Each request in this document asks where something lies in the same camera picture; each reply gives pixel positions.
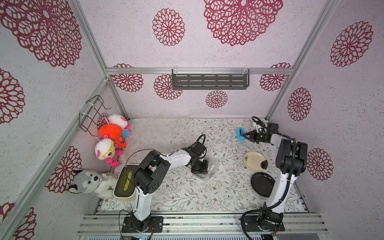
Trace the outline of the blue tape dispenser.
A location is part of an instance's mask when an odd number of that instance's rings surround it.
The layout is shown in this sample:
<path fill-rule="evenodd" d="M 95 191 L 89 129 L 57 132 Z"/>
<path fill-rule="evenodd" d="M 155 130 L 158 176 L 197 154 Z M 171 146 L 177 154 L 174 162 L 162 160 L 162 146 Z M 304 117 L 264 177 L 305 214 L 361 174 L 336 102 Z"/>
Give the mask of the blue tape dispenser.
<path fill-rule="evenodd" d="M 237 140 L 239 142 L 244 142 L 245 141 L 244 133 L 245 133 L 245 129 L 237 128 L 236 135 L 237 135 Z"/>

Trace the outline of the cream plate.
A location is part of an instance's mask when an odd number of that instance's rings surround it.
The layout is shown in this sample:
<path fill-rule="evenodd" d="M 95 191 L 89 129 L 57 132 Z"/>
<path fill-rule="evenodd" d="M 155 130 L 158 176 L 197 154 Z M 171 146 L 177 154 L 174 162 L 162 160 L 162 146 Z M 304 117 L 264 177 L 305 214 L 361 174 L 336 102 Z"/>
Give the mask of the cream plate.
<path fill-rule="evenodd" d="M 248 170 L 262 172 L 268 168 L 267 158 L 259 152 L 251 151 L 245 153 L 243 162 Z"/>

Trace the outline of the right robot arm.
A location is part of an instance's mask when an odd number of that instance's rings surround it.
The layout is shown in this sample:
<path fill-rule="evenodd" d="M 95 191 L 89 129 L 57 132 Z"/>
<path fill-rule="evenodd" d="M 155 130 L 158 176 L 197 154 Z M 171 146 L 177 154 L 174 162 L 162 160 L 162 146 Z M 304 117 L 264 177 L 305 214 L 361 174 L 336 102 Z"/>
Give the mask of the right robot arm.
<path fill-rule="evenodd" d="M 259 216 L 257 227 L 263 232 L 269 230 L 273 232 L 283 231 L 283 217 L 287 195 L 290 192 L 298 176 L 307 168 L 308 145 L 298 142 L 295 138 L 279 132 L 279 125 L 275 123 L 265 123 L 258 117 L 253 116 L 252 120 L 264 133 L 259 133 L 257 129 L 245 132 L 243 128 L 236 131 L 237 140 L 243 142 L 249 140 L 253 143 L 270 143 L 279 146 L 278 154 L 275 160 L 278 169 L 277 180 L 275 181 L 272 192 L 268 200 L 261 209 L 250 210 L 242 214 L 240 218 L 241 228 L 247 239 L 252 237 L 248 234 L 250 229 L 246 226 L 250 220 L 255 219 L 255 214 Z"/>

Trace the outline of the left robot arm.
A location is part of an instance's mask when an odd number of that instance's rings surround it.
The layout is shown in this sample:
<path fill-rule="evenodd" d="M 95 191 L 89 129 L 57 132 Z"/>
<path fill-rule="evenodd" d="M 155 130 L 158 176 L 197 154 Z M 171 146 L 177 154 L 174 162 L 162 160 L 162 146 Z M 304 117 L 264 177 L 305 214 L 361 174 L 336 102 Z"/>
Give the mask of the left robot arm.
<path fill-rule="evenodd" d="M 153 193 L 160 187 L 169 170 L 190 167 L 191 173 L 199 177 L 208 174 L 205 141 L 206 135 L 202 134 L 192 145 L 167 155 L 149 149 L 144 160 L 133 170 L 129 171 L 127 166 L 122 168 L 115 189 L 133 188 L 136 204 L 131 216 L 137 225 L 149 221 Z"/>

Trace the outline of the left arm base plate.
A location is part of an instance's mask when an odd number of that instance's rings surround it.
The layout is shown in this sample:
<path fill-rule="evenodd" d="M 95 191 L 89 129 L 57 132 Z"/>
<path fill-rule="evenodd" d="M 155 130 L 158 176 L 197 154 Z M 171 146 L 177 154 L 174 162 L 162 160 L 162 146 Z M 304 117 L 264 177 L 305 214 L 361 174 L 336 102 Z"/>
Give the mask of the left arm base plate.
<path fill-rule="evenodd" d="M 129 214 L 124 219 L 122 233 L 161 233 L 163 221 L 163 217 L 152 216 L 139 221 L 134 214 Z"/>

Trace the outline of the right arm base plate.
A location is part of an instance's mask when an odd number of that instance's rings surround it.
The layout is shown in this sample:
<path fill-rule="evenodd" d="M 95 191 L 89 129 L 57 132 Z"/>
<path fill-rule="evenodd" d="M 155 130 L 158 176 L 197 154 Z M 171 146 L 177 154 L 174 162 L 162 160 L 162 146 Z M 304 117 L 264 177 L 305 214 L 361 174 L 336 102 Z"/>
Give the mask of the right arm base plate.
<path fill-rule="evenodd" d="M 283 213 L 267 210 L 241 217 L 241 224 L 247 232 L 278 232 L 285 230 L 283 217 Z"/>

